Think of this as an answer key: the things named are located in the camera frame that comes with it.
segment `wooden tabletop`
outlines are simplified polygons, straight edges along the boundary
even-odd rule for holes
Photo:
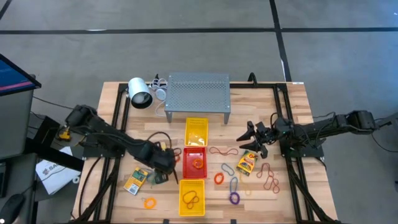
[[[98,105],[98,114],[107,122],[111,123],[113,110],[116,101],[116,95],[119,82],[104,83],[101,98]],[[303,84],[287,83],[289,90],[290,104],[294,116],[294,121],[300,124],[311,123],[312,114],[308,103],[307,94]],[[123,104],[121,103],[118,127],[121,125],[121,114]],[[136,139],[146,139],[150,134],[156,131],[165,131],[172,138],[173,147],[184,147],[185,118],[188,116],[206,117],[209,119],[208,148],[217,147],[222,152],[231,148],[238,148],[239,145],[247,142],[236,142],[236,138],[246,132],[246,122],[253,121],[257,123],[263,121],[266,126],[270,123],[270,116],[276,112],[274,94],[272,89],[231,89],[231,115],[227,125],[223,123],[222,114],[211,113],[174,113],[172,123],[168,123],[166,117],[155,115],[154,109],[159,104],[154,104],[145,110],[138,110],[130,105],[129,116],[127,120],[126,133]],[[165,137],[158,135],[153,140],[165,141]],[[268,157],[259,159],[256,168],[249,176],[243,176],[243,182],[239,182],[238,194],[241,201],[239,205],[232,205],[229,202],[229,181],[232,177],[224,175],[224,182],[216,185],[213,178],[216,173],[221,172],[221,164],[227,163],[231,167],[236,167],[241,155],[242,149],[237,156],[222,156],[219,154],[210,154],[207,151],[207,179],[205,180],[206,193],[206,214],[204,217],[180,217],[178,215],[178,185],[173,175],[170,180],[164,184],[151,186],[145,183],[138,191],[136,196],[123,189],[127,178],[133,170],[141,163],[134,160],[128,153],[121,159],[118,186],[114,201],[112,214],[113,223],[162,223],[167,218],[170,223],[229,223],[231,219],[237,219],[238,223],[295,223],[294,208],[292,196],[290,193],[288,174],[284,158],[280,154],[279,143],[276,142],[268,148]],[[100,184],[103,160],[100,160],[93,169],[88,180],[85,193],[83,195],[83,209],[86,208],[93,197],[98,192]],[[83,182],[88,170],[95,159],[85,161],[81,175],[80,186],[73,208],[73,214],[77,217],[78,201]],[[261,179],[256,177],[261,164],[268,162],[279,180],[280,192],[273,193],[271,190],[264,190],[263,184],[267,175],[264,174]],[[326,176],[325,168],[314,158],[303,159],[305,174],[308,182],[308,189],[319,206],[333,219],[337,219],[333,198]],[[182,179],[182,162],[176,165],[177,176]],[[246,190],[251,190],[251,195],[245,194]],[[299,190],[300,206],[303,218],[306,218],[303,197]],[[143,198],[154,197],[157,205],[152,210],[144,208]],[[108,193],[105,195],[102,205],[101,218],[106,213],[106,204],[108,202]]]

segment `yellow basket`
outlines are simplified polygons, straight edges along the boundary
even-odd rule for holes
[[[205,215],[205,180],[180,180],[180,203],[178,213],[182,217],[198,217]]]
[[[185,125],[185,146],[207,146],[209,120],[207,118],[187,118]]]

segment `computer monitor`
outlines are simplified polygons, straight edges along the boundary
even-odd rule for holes
[[[0,54],[0,96],[40,87],[42,84]]]

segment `plastic basket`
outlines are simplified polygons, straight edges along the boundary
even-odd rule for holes
[[[192,200],[194,196],[198,199],[194,201],[191,209],[185,203]],[[178,213],[182,217],[198,217],[205,215],[205,181],[204,180],[180,180],[180,202]]]
[[[207,146],[209,120],[207,118],[187,118],[185,125],[185,146]]]
[[[197,169],[193,166],[195,159],[200,159],[203,167]],[[206,148],[205,147],[186,147],[184,149],[182,162],[183,178],[201,179],[207,177],[207,162],[206,162]]]

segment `metal mesh stand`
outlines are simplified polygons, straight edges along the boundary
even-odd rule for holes
[[[169,75],[165,112],[172,122],[173,112],[223,113],[224,124],[231,113],[229,75],[183,73]]]

